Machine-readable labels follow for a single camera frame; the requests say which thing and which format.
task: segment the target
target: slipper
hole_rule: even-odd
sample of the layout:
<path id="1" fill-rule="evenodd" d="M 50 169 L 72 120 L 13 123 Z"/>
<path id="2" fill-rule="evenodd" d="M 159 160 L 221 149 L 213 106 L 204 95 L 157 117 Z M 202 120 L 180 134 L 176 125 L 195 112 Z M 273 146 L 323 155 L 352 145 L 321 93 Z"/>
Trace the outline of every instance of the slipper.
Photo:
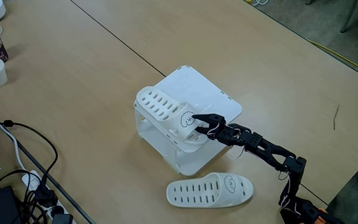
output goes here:
<path id="1" fill-rule="evenodd" d="M 251 198 L 249 179 L 230 173 L 212 172 L 203 178 L 174 181 L 167 187 L 167 199 L 176 207 L 222 208 L 239 205 Z"/>

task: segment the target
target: robotic arm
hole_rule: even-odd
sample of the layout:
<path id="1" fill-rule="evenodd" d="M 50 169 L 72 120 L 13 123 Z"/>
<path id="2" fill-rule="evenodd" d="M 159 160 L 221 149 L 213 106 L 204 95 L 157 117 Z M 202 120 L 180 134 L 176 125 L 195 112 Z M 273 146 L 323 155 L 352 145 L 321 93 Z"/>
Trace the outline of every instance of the robotic arm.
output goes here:
<path id="1" fill-rule="evenodd" d="M 243 146 L 244 150 L 261 158 L 276 170 L 288 173 L 288 182 L 281 193 L 278 204 L 286 224 L 314 224 L 319 217 L 328 223 L 344 224 L 327 213 L 316 208 L 309 200 L 296 196 L 305 170 L 306 159 L 296 158 L 296 155 L 283 147 L 276 146 L 249 128 L 238 124 L 226 124 L 224 117 L 218 114 L 193 115 L 194 119 L 209 124 L 208 128 L 197 127 L 196 131 L 206 134 L 211 140 L 218 140 L 227 146 Z M 283 156 L 283 163 L 279 163 L 273 155 Z"/>

